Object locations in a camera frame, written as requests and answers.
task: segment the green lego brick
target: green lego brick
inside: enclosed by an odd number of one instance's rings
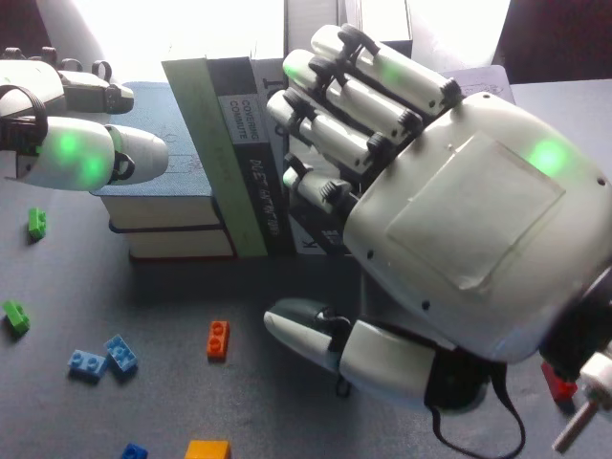
[[[30,330],[30,319],[26,316],[26,313],[23,312],[20,303],[13,300],[5,301],[2,305],[2,309],[7,313],[9,322],[15,332],[19,335],[23,335]]]
[[[47,215],[39,208],[30,209],[28,233],[36,241],[45,237],[47,233]]]

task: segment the red lego brick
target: red lego brick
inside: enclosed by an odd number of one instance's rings
[[[228,353],[230,323],[215,320],[210,323],[208,332],[207,356],[209,359],[224,360]]]
[[[571,400],[578,386],[573,382],[566,382],[555,374],[555,370],[547,362],[542,363],[542,373],[551,391],[553,400],[557,403]]]

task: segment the table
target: table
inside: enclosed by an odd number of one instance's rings
[[[516,103],[551,122],[612,177],[612,80],[514,86]],[[10,173],[11,158],[0,158]],[[354,317],[360,270],[352,259],[132,264],[108,215],[87,193],[0,182],[0,300],[23,302],[32,329],[0,330],[0,457],[119,458],[127,443],[151,459],[181,459],[192,439],[227,439],[235,459],[459,458],[431,433],[430,416],[354,391],[294,355],[265,330],[275,300],[306,296]],[[47,211],[48,235],[27,245],[29,207]],[[231,326],[229,357],[209,364],[208,324]],[[103,352],[121,334],[139,357],[126,382],[67,378],[75,349]],[[566,417],[551,400],[538,356],[513,366],[509,390],[527,428],[522,458],[555,458]],[[495,455],[518,432],[492,391],[476,411],[447,418],[449,439]],[[607,457],[610,425],[597,418],[566,457]]]

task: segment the yellow-orange lego brick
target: yellow-orange lego brick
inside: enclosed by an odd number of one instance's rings
[[[230,442],[203,442],[193,440],[185,459],[231,459]]]

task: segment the blue book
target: blue book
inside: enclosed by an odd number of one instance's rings
[[[92,192],[106,206],[110,229],[122,233],[135,258],[233,256],[210,183],[168,83],[128,82],[134,108],[110,124],[134,127],[162,139],[168,169],[143,184],[105,186]]]

